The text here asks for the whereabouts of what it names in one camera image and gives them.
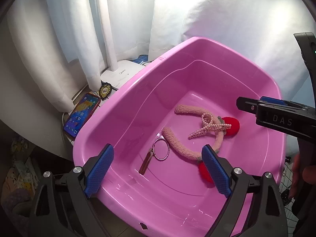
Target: phone screen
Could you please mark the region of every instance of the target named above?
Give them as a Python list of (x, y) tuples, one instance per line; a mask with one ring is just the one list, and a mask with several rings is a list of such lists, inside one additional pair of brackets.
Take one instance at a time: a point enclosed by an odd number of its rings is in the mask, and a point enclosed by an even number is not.
[(81, 127), (86, 122), (86, 119), (98, 105), (99, 100), (100, 98), (86, 93), (65, 123), (63, 128), (64, 131), (75, 138)]

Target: pink tub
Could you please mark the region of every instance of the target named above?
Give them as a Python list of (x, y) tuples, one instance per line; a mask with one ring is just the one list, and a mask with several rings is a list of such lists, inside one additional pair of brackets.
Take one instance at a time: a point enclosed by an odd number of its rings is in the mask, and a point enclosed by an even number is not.
[[(188, 139), (201, 119), (174, 114), (177, 104), (186, 104), (237, 118), (240, 130), (224, 137), (219, 156), (247, 174), (269, 171), (279, 183), (285, 134), (258, 126), (255, 115), (239, 111), (239, 96), (281, 98), (274, 80), (254, 63), (215, 41), (191, 38), (141, 70), (94, 113), (76, 138), (75, 165), (112, 144), (114, 161), (97, 194), (103, 204), (149, 237), (204, 236), (226, 199), (201, 179), (196, 163), (171, 149), (165, 161), (153, 158), (144, 175), (138, 170), (164, 126), (191, 150), (213, 144), (212, 136)], [(164, 142), (156, 152), (165, 156)], [(233, 235), (241, 231), (250, 201), (248, 194)]]

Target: white desk lamp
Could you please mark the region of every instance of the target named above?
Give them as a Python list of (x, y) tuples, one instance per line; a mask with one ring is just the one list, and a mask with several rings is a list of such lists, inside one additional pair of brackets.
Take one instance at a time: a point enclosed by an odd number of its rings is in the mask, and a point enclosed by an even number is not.
[(132, 61), (117, 61), (111, 31), (109, 9), (107, 0), (97, 0), (102, 33), (105, 42), (106, 58), (109, 68), (101, 75), (103, 82), (110, 83), (115, 88), (120, 88), (137, 72), (144, 68), (143, 65)]

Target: human hand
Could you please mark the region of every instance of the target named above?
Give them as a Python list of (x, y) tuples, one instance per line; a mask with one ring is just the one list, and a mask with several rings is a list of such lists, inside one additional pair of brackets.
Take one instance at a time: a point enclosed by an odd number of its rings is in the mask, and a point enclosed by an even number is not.
[[(300, 154), (296, 155), (292, 167), (293, 177), (289, 199), (292, 199), (297, 193), (297, 184), (300, 178), (300, 160)], [(316, 184), (316, 166), (307, 166), (304, 168), (302, 176), (305, 182), (309, 184)]]

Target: metal key tag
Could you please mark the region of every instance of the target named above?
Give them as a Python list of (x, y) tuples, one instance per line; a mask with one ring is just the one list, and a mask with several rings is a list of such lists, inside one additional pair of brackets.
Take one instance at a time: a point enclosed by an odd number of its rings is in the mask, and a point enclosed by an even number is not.
[(153, 148), (150, 148), (138, 171), (141, 175), (143, 175), (146, 172), (146, 169), (148, 168), (149, 162), (151, 158), (153, 157), (153, 155), (154, 155)]

